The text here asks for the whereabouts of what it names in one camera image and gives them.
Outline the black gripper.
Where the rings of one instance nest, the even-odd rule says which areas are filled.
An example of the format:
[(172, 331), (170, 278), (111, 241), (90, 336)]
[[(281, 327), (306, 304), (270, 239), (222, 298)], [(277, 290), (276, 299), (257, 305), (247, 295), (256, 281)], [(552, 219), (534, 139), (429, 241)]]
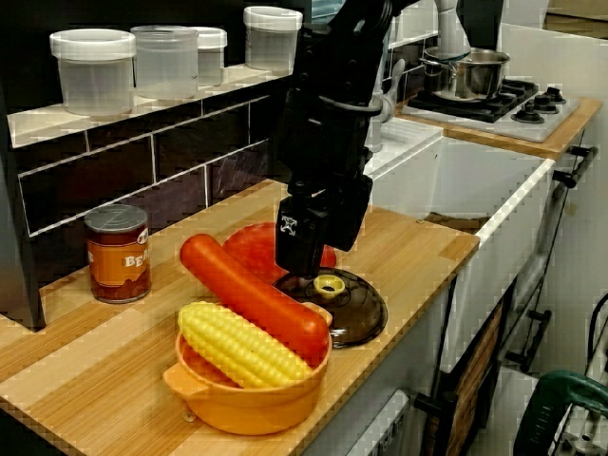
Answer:
[(348, 104), (304, 89), (287, 92), (277, 132), (277, 157), (291, 171), (289, 197), (276, 218), (276, 264), (305, 278), (317, 275), (326, 229), (324, 216), (306, 204), (337, 204), (327, 244), (348, 252), (359, 234), (371, 196), (363, 176), (370, 120), (380, 104)]

